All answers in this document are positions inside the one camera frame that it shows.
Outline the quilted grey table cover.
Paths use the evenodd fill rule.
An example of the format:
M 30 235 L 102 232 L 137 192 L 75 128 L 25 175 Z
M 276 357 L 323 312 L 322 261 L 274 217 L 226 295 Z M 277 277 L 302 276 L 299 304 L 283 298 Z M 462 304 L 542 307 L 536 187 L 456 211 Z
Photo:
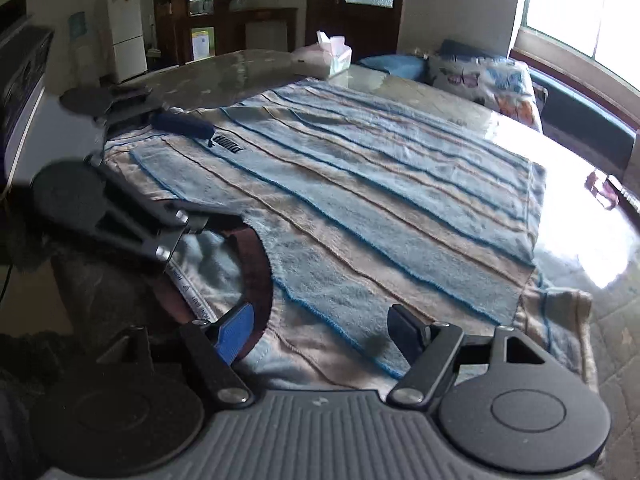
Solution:
M 245 51 L 163 70 L 147 76 L 144 84 L 179 113 L 193 117 L 199 108 L 231 106 L 304 80 L 318 79 L 293 75 L 290 60 L 282 53 Z M 591 170 L 588 162 L 538 131 L 426 84 L 359 66 L 318 81 L 420 110 L 481 134 L 544 167 L 547 184 L 535 254 L 551 285 L 580 290 L 591 299 L 588 330 L 597 381 L 584 384 L 600 396 L 610 412 L 598 471 L 607 479 L 637 478 L 639 234 L 618 209 L 603 208 L 586 188 Z M 256 386 L 362 389 L 272 386 L 243 372 L 240 364 L 244 359 L 238 371 Z

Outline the dark wooden door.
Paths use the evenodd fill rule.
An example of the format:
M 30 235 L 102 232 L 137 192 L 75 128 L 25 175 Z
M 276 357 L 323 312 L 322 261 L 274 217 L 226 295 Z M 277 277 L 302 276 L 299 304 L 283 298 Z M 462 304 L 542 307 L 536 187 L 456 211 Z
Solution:
M 352 58 L 394 53 L 398 45 L 402 0 L 307 0 L 305 42 L 322 30 L 342 36 Z

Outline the dark wooden cabinet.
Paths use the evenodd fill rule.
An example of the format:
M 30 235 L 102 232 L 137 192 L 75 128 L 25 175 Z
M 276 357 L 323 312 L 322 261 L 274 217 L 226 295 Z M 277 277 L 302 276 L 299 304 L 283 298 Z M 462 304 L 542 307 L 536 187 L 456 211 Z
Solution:
M 247 27 L 284 26 L 284 50 L 297 42 L 295 6 L 252 6 L 244 0 L 153 0 L 155 39 L 150 60 L 156 68 L 247 49 Z

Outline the blue sofa bench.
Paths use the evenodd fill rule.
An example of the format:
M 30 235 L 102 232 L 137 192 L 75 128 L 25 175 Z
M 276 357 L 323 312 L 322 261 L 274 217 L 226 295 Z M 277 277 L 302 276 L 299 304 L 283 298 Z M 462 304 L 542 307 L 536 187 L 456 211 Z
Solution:
M 506 60 L 502 56 L 492 55 L 451 39 L 444 40 L 436 53 L 464 60 Z M 541 72 L 537 70 L 542 66 L 540 63 L 529 63 L 529 58 L 523 58 L 520 54 L 516 55 L 516 59 L 528 64 L 534 89 L 539 90 L 541 102 L 538 107 L 544 134 L 598 169 L 623 180 L 636 136 L 631 126 L 606 106 L 590 99 L 589 94 L 585 95 L 566 84 L 568 76 L 561 76 L 559 79 L 553 77 L 556 75 L 553 70 L 551 74 Z M 357 64 L 378 72 L 432 84 L 432 76 L 427 75 L 428 62 L 421 55 L 389 53 L 363 58 Z

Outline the black remote control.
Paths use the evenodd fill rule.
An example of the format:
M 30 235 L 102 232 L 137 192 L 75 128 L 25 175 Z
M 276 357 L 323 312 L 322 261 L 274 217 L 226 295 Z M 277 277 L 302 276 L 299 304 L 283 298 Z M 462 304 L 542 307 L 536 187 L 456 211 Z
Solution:
M 617 196 L 618 206 L 620 206 L 626 214 L 638 216 L 640 214 L 639 201 L 622 185 L 622 182 L 612 174 L 606 177 L 606 182 L 608 182 L 608 186 L 612 188 Z

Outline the pink tissue box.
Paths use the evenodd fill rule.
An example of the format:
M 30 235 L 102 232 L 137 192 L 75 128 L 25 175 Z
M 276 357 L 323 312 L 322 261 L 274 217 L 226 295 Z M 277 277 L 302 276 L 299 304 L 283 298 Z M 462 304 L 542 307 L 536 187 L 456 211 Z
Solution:
M 349 69 L 352 48 L 344 36 L 328 36 L 323 30 L 316 32 L 317 41 L 296 49 L 291 54 L 293 72 L 300 76 L 330 79 Z

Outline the white refrigerator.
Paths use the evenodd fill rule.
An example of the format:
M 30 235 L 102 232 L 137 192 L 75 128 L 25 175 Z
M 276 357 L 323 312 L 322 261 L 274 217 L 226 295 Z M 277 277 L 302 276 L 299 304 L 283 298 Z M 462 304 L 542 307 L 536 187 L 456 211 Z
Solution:
M 105 52 L 114 81 L 146 72 L 141 0 L 102 0 Z

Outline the butterfly print pillow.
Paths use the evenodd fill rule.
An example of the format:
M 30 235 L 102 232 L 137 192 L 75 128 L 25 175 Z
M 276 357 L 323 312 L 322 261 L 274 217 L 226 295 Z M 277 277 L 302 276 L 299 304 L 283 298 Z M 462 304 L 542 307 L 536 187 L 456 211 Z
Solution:
M 534 84 L 524 63 L 510 58 L 443 55 L 432 55 L 427 62 L 428 81 L 434 88 L 542 131 Z

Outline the water dispenser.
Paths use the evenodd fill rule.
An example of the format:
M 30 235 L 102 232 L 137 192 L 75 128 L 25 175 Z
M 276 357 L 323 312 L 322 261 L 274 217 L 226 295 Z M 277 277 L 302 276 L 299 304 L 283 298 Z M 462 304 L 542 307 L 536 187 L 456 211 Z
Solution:
M 98 66 L 94 58 L 85 12 L 79 11 L 72 14 L 67 23 L 70 34 L 70 57 L 78 84 L 97 87 L 99 85 Z

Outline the window with green frame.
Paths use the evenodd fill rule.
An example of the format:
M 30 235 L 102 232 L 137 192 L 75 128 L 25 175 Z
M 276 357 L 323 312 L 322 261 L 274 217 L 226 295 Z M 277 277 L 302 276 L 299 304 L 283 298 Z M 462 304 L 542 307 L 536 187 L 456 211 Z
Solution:
M 639 85 L 639 0 L 526 0 L 523 25 Z

